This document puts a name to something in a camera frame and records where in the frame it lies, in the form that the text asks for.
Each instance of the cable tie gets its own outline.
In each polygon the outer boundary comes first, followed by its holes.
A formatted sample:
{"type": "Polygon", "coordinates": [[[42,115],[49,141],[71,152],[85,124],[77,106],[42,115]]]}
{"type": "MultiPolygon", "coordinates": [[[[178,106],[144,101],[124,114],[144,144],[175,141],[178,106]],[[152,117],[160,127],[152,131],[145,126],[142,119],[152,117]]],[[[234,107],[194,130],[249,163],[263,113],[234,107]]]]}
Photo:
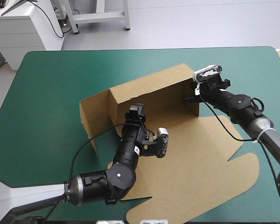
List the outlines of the cable tie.
{"type": "Polygon", "coordinates": [[[274,128],[272,128],[272,127],[268,127],[268,128],[263,129],[263,130],[259,133],[257,139],[253,141],[253,143],[258,143],[258,141],[259,141],[261,135],[262,135],[264,132],[266,132],[267,130],[274,130],[274,131],[276,131],[276,130],[275,130],[274,128]]]}

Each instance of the box side wall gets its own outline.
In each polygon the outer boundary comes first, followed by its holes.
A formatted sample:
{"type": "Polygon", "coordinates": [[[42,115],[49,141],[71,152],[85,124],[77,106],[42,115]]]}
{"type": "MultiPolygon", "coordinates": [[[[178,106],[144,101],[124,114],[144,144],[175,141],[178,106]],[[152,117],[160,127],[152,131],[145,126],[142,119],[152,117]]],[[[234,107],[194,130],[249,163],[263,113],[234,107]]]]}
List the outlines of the box side wall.
{"type": "MultiPolygon", "coordinates": [[[[144,104],[145,114],[147,116],[147,127],[157,131],[159,127],[172,128],[183,122],[187,122],[197,117],[193,112],[197,108],[194,105],[186,105],[183,97],[189,95],[191,79],[179,82],[163,89],[132,98],[126,102],[120,103],[117,107],[116,123],[125,122],[125,112],[131,105],[137,103],[144,104]]],[[[121,134],[122,127],[117,127],[117,132],[121,134]]]]}
{"type": "Polygon", "coordinates": [[[80,102],[81,119],[89,138],[113,125],[109,115],[109,92],[102,91],[80,102]]]}

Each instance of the white table frame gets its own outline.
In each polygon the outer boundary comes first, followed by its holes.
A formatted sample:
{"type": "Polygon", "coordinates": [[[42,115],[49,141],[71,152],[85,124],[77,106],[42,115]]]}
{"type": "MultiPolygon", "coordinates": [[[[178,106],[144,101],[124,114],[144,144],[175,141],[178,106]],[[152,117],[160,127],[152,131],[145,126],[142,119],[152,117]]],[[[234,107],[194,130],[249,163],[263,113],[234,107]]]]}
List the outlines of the white table frame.
{"type": "Polygon", "coordinates": [[[107,21],[126,21],[126,30],[130,30],[130,17],[127,0],[123,0],[123,10],[121,12],[105,12],[105,0],[97,0],[97,8],[95,13],[75,15],[70,0],[64,1],[67,15],[69,17],[70,25],[75,34],[78,34],[77,24],[93,23],[93,22],[107,22],[107,21]]]}

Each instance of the gray floor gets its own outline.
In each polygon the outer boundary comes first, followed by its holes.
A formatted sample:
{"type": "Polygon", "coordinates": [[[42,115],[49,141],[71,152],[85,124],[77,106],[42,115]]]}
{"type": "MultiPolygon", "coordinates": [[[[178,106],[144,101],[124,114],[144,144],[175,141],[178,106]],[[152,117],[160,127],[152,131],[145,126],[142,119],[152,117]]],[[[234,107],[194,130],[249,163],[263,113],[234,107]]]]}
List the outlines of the gray floor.
{"type": "MultiPolygon", "coordinates": [[[[72,0],[80,13],[93,12],[95,1],[72,0]]],[[[106,0],[106,10],[122,0],[106,0]]],[[[280,49],[280,0],[129,0],[131,30],[124,22],[79,25],[63,50],[158,49],[272,46],[280,49]]],[[[15,76],[0,68],[0,107],[15,76]]]]}

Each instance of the black cable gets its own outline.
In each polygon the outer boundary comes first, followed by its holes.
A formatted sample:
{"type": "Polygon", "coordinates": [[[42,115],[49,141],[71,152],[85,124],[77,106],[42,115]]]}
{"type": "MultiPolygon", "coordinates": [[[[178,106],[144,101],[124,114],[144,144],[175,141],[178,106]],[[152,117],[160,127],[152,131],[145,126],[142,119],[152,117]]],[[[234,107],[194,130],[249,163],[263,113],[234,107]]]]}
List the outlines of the black cable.
{"type": "Polygon", "coordinates": [[[68,33],[68,32],[71,31],[71,28],[70,28],[69,30],[65,31],[65,32],[62,31],[62,36],[59,36],[59,35],[57,34],[55,28],[53,27],[53,24],[52,24],[50,18],[49,18],[48,15],[45,13],[45,11],[44,11],[42,8],[40,8],[37,4],[35,4],[34,2],[31,2],[31,1],[29,1],[29,0],[27,0],[27,1],[30,2],[31,4],[35,5],[36,7],[38,7],[38,8],[45,14],[45,16],[47,17],[48,21],[50,22],[51,27],[52,27],[54,33],[56,34],[56,36],[58,36],[59,38],[64,38],[64,34],[66,34],[66,33],[68,33]]]}
{"type": "Polygon", "coordinates": [[[216,116],[217,120],[220,122],[220,124],[223,126],[225,131],[236,141],[254,141],[254,139],[238,139],[233,136],[233,134],[227,129],[227,127],[223,124],[221,119],[217,116],[216,112],[210,107],[210,105],[202,98],[201,94],[199,94],[201,100],[204,102],[205,105],[213,112],[213,114],[216,116]]]}
{"type": "Polygon", "coordinates": [[[270,157],[269,157],[269,155],[267,154],[266,149],[265,149],[263,143],[262,143],[261,141],[258,141],[258,143],[261,145],[261,148],[262,148],[262,150],[263,150],[263,152],[264,152],[264,154],[265,154],[265,156],[266,156],[267,162],[268,162],[268,164],[269,164],[269,166],[270,166],[270,168],[271,168],[271,171],[272,171],[272,174],[273,174],[273,177],[274,177],[274,181],[275,181],[275,184],[276,184],[278,193],[279,193],[279,195],[280,195],[279,187],[278,187],[278,182],[277,182],[277,176],[276,176],[276,173],[275,173],[275,171],[274,171],[274,168],[273,168],[272,162],[271,162],[271,160],[270,160],[270,157]]]}
{"type": "Polygon", "coordinates": [[[51,215],[51,213],[54,211],[54,209],[57,207],[57,205],[62,201],[62,199],[64,198],[66,194],[64,193],[63,195],[61,195],[61,197],[58,199],[58,201],[56,201],[56,203],[53,205],[53,207],[50,209],[50,211],[48,212],[48,214],[46,215],[46,217],[43,219],[43,221],[41,222],[41,224],[44,224],[48,217],[51,215]]]}
{"type": "MultiPolygon", "coordinates": [[[[155,136],[155,133],[151,130],[149,130],[148,128],[146,127],[142,127],[140,125],[137,125],[137,124],[129,124],[129,123],[120,123],[120,124],[116,124],[116,125],[113,125],[105,130],[103,130],[102,132],[94,135],[92,138],[88,139],[76,152],[76,154],[74,155],[74,158],[72,160],[72,163],[71,163],[71,167],[70,167],[70,178],[69,178],[69,184],[68,184],[68,189],[70,188],[70,184],[71,184],[71,179],[72,179],[72,175],[73,175],[73,169],[74,169],[74,164],[75,164],[75,160],[76,160],[76,157],[78,156],[78,154],[80,153],[80,151],[89,143],[91,142],[92,140],[94,140],[96,137],[106,133],[107,131],[110,131],[111,129],[117,127],[117,126],[123,126],[123,125],[130,125],[130,126],[136,126],[136,127],[140,127],[150,133],[153,134],[153,136],[155,136]]],[[[108,180],[106,180],[105,178],[103,178],[108,185],[110,185],[110,183],[108,182],[108,180]]],[[[115,190],[112,189],[111,187],[111,191],[113,193],[113,196],[116,198],[117,195],[114,193],[115,190]]],[[[60,196],[60,198],[58,199],[58,201],[56,201],[56,203],[54,204],[54,206],[50,209],[50,211],[48,212],[48,214],[46,215],[46,217],[44,218],[44,220],[41,222],[41,224],[44,224],[46,222],[46,220],[49,218],[49,216],[51,215],[51,213],[54,211],[54,209],[57,207],[57,205],[62,201],[62,199],[66,196],[66,193],[64,193],[62,196],[60,196]]]]}
{"type": "Polygon", "coordinates": [[[66,33],[70,32],[70,31],[71,31],[71,28],[69,30],[63,32],[63,34],[66,34],[66,33]]]}
{"type": "Polygon", "coordinates": [[[45,16],[47,17],[48,21],[50,22],[51,27],[52,27],[54,33],[56,34],[56,36],[58,36],[59,38],[64,38],[64,33],[63,33],[63,32],[62,32],[62,36],[59,36],[59,35],[57,34],[55,28],[53,27],[53,24],[52,24],[50,18],[49,18],[48,15],[45,13],[45,11],[43,11],[43,9],[40,8],[40,7],[39,7],[37,4],[35,4],[34,2],[31,2],[31,1],[29,1],[29,0],[27,0],[27,1],[30,2],[31,4],[35,5],[36,7],[38,7],[38,8],[45,14],[45,16]]]}
{"type": "Polygon", "coordinates": [[[80,11],[79,10],[77,10],[77,9],[74,9],[74,11],[77,11],[79,14],[80,14],[80,11]]]}
{"type": "Polygon", "coordinates": [[[275,181],[275,185],[276,185],[276,188],[277,188],[279,197],[280,197],[280,188],[279,188],[279,185],[278,185],[277,176],[276,176],[274,167],[273,167],[273,165],[272,165],[272,162],[271,162],[271,160],[270,160],[270,157],[269,157],[269,155],[267,154],[267,151],[266,151],[266,149],[265,149],[263,143],[262,143],[261,141],[258,141],[258,143],[261,145],[261,148],[262,148],[262,150],[263,150],[263,152],[264,152],[264,154],[265,154],[265,156],[266,156],[267,162],[268,162],[268,164],[269,164],[269,166],[270,166],[270,169],[271,169],[271,172],[272,172],[272,174],[273,174],[274,181],[275,181]]]}
{"type": "MultiPolygon", "coordinates": [[[[201,100],[204,102],[204,104],[207,105],[207,107],[208,107],[208,108],[213,112],[213,114],[216,116],[217,120],[218,120],[218,121],[220,122],[220,124],[223,126],[223,128],[225,129],[225,131],[226,131],[234,140],[237,140],[237,141],[254,141],[253,139],[244,139],[244,140],[242,140],[242,139],[237,139],[236,137],[234,137],[234,136],[231,134],[231,132],[226,128],[226,126],[222,123],[222,121],[220,120],[220,118],[217,116],[216,112],[205,102],[205,100],[202,98],[201,94],[199,94],[199,96],[200,96],[201,100]]],[[[254,99],[257,100],[257,101],[261,104],[261,110],[260,110],[260,111],[263,112],[263,111],[264,111],[264,108],[265,108],[263,102],[262,102],[260,99],[258,99],[258,98],[252,98],[252,99],[251,99],[251,103],[252,103],[253,106],[256,107],[257,109],[258,109],[258,106],[257,106],[257,105],[255,104],[255,102],[253,101],[254,99]]],[[[279,197],[280,197],[280,189],[279,189],[279,186],[278,186],[277,176],[276,176],[276,173],[275,173],[275,171],[274,171],[274,168],[273,168],[272,162],[271,162],[271,160],[270,160],[270,157],[269,157],[269,155],[267,154],[266,149],[265,149],[263,143],[262,143],[261,141],[258,141],[258,143],[260,144],[260,146],[261,146],[261,148],[262,148],[262,150],[263,150],[263,152],[264,152],[264,154],[265,154],[265,156],[266,156],[267,162],[268,162],[268,164],[269,164],[269,166],[270,166],[270,169],[271,169],[271,172],[272,172],[272,174],[273,174],[273,178],[274,178],[274,181],[275,181],[275,185],[276,185],[276,188],[277,188],[279,197]]]]}
{"type": "Polygon", "coordinates": [[[79,149],[78,151],[76,152],[76,154],[74,155],[74,158],[72,160],[72,163],[71,163],[71,167],[70,167],[70,177],[69,177],[69,184],[68,184],[68,189],[70,188],[70,184],[71,184],[71,179],[72,179],[72,174],[73,174],[73,169],[74,169],[74,164],[75,164],[75,160],[76,160],[76,157],[78,156],[78,154],[80,153],[80,151],[89,143],[91,142],[93,139],[95,139],[96,137],[110,131],[111,129],[117,127],[117,126],[123,126],[123,125],[130,125],[130,126],[136,126],[136,127],[141,127],[142,129],[146,130],[146,131],[149,131],[150,133],[153,134],[153,136],[155,136],[155,133],[143,126],[140,126],[140,125],[137,125],[137,124],[129,124],[129,123],[120,123],[120,124],[116,124],[116,125],[113,125],[107,129],[105,129],[104,131],[94,135],[91,139],[88,139],[79,149]]]}

